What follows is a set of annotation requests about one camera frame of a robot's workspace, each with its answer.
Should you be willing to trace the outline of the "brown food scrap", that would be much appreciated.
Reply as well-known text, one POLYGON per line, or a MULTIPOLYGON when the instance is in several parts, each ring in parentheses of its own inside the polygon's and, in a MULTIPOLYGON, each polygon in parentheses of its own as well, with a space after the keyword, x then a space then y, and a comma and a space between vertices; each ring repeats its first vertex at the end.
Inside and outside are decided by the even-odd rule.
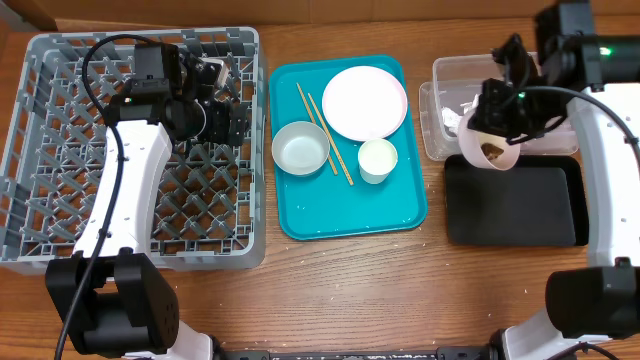
POLYGON ((488 161, 494 161, 504 153, 504 149, 492 143, 483 143, 481 145, 481 151, 488 161))

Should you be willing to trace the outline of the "grey bowl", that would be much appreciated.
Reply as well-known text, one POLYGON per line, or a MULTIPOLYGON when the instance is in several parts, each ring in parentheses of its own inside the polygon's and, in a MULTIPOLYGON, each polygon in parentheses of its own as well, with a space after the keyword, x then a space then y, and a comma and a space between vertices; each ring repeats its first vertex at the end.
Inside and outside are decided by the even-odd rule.
POLYGON ((272 158, 284 172, 309 176, 328 160, 328 136, 311 122, 297 121, 282 127, 272 142, 272 158))

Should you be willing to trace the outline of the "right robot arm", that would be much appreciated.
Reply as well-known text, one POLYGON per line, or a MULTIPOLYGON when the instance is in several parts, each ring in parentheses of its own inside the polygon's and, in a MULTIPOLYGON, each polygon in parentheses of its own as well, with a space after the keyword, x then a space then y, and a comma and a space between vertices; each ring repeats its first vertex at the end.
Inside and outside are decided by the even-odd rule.
POLYGON ((484 81, 459 144, 490 168, 478 135, 508 148, 569 122, 586 175, 588 264, 552 274, 544 308, 492 336, 493 359, 568 359, 639 331, 639 39, 599 35, 587 1, 539 12, 535 39, 535 55, 518 35, 493 51, 503 76, 484 81))

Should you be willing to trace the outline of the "white cup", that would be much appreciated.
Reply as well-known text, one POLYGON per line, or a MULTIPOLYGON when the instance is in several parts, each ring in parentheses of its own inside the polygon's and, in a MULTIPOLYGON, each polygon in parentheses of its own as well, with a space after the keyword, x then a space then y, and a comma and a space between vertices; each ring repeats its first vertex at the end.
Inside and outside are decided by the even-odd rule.
POLYGON ((364 142, 358 151, 358 165, 362 179, 369 184, 383 182, 398 162, 395 146, 383 138, 364 142))

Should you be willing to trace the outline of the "white napkin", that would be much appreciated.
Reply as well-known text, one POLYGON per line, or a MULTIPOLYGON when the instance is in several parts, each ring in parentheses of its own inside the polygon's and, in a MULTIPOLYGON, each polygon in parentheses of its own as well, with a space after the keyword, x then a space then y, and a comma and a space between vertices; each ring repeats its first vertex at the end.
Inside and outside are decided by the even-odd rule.
POLYGON ((471 110, 473 110, 478 105, 478 101, 479 101, 479 95, 476 94, 474 99, 471 102, 463 103, 461 105, 462 114, 458 114, 454 110, 448 107, 443 107, 441 110, 441 114, 443 117, 443 124, 445 128, 449 132, 451 132, 454 136, 456 136, 458 134, 459 124, 463 116, 466 115, 471 110))

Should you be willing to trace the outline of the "small pink bowl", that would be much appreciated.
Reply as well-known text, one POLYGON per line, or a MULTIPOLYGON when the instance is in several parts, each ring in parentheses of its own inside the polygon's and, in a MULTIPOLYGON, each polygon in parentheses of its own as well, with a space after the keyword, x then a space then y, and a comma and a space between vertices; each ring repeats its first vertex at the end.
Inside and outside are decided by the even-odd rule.
POLYGON ((503 137, 470 129, 468 125, 474 113, 474 109, 470 110, 459 123, 457 137, 462 155, 477 168, 499 171, 511 169, 520 156, 520 146, 508 145, 503 137), (500 149, 501 153, 497 157, 489 159, 482 150, 482 146, 485 144, 489 144, 491 149, 500 149))

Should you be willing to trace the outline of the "large pink plate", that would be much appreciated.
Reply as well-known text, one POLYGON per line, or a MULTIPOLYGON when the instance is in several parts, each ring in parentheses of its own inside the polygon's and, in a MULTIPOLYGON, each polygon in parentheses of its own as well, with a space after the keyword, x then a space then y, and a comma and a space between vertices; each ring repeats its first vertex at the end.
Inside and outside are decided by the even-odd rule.
POLYGON ((355 66, 335 75, 322 96, 324 118, 339 135, 359 142, 386 138, 403 123, 408 98, 389 72, 355 66))

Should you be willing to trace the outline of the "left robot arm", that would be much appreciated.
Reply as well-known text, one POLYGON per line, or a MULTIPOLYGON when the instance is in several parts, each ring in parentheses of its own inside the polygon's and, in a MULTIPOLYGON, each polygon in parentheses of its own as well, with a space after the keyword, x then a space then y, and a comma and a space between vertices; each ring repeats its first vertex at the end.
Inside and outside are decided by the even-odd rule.
POLYGON ((51 260, 45 284, 59 340, 81 354, 127 359, 220 359, 220 342, 180 318, 150 258, 162 173, 182 141, 238 146, 246 110, 216 99, 229 70, 173 44, 137 37, 134 70, 107 105, 106 158, 89 221, 71 256, 51 260))

